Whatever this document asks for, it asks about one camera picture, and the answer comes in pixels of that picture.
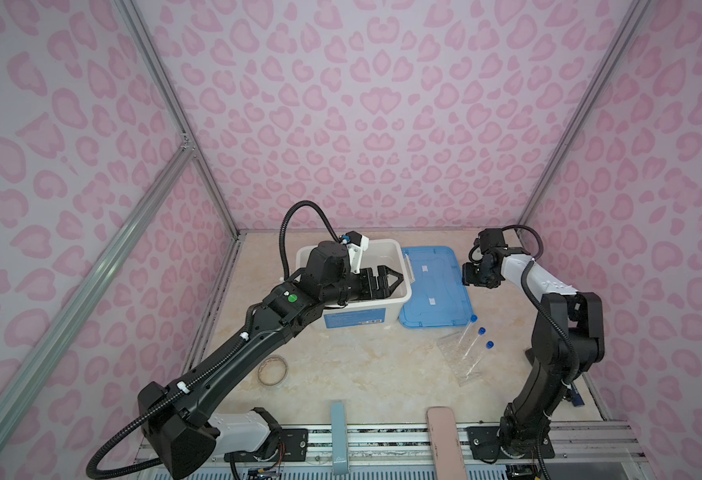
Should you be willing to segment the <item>white plastic bin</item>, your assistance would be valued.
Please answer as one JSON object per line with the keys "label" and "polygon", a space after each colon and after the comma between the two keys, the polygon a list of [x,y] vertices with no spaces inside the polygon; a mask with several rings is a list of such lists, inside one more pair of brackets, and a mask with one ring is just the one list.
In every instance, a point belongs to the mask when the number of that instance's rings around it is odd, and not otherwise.
{"label": "white plastic bin", "polygon": [[411,298],[411,275],[400,244],[350,232],[298,253],[300,291],[317,304],[328,328],[396,320]]}

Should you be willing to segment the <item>blue plastic lid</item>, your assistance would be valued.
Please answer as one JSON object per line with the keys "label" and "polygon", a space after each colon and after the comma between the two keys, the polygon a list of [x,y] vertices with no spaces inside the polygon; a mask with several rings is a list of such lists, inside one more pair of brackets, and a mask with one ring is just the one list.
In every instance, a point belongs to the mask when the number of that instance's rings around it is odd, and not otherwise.
{"label": "blue plastic lid", "polygon": [[476,321],[455,252],[446,246],[403,249],[412,274],[400,323],[410,329],[464,327]]}

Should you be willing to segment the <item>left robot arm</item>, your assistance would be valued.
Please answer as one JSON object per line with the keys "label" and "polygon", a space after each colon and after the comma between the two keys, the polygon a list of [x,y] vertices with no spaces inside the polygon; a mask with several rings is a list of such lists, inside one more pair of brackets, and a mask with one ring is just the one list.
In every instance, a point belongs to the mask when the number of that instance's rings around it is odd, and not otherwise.
{"label": "left robot arm", "polygon": [[404,273],[387,265],[360,267],[365,251],[348,233],[320,242],[306,265],[292,271],[281,248],[283,282],[248,308],[236,334],[171,383],[150,382],[139,392],[139,411],[149,417],[141,430],[172,478],[189,476],[212,456],[223,431],[210,417],[268,355],[318,320],[326,307],[384,300],[406,283]]}

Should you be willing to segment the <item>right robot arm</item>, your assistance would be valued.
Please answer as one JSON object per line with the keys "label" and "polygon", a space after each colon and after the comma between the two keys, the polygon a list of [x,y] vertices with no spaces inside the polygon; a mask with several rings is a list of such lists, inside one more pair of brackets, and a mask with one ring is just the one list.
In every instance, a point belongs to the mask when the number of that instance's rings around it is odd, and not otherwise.
{"label": "right robot arm", "polygon": [[516,285],[536,310],[531,336],[531,372],[519,395],[505,408],[498,429],[469,427],[472,457],[494,464],[502,458],[553,456],[547,443],[553,413],[575,380],[605,354],[603,304],[599,295],[579,291],[542,267],[523,247],[506,242],[509,230],[525,230],[543,252],[540,235],[525,225],[480,231],[462,266],[466,286],[493,289]]}

